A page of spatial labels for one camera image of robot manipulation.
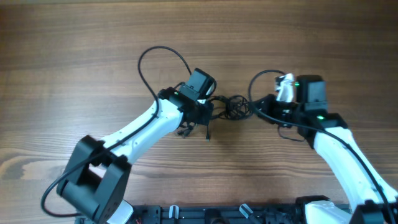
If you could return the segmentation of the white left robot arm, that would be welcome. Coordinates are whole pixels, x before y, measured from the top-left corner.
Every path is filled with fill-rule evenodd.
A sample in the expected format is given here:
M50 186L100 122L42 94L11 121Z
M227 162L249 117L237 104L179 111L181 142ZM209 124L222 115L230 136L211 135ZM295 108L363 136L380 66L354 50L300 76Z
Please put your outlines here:
M208 125L213 108L172 87L161 90L151 107L124 128L100 140L80 139L57 194L93 223L129 223L134 209L123 197L132 165L183 123Z

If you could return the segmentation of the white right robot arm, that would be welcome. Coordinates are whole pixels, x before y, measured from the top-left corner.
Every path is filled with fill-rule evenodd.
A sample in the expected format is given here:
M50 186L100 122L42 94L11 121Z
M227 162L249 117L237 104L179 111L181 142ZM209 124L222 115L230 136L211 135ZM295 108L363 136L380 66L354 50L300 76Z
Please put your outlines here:
M292 102L268 95L250 105L270 123L296 126L329 165L349 200L350 213L328 198L302 197L302 223L397 223L397 190L366 159L342 117L327 111L325 96L304 93Z

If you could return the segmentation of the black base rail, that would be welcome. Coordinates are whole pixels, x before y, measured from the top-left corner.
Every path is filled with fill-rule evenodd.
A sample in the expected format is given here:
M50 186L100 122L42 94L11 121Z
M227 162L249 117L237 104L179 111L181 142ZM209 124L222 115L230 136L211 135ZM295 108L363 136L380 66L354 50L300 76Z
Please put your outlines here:
M306 223L304 204L265 206L179 207L132 206L123 202L107 224L206 224L206 223Z

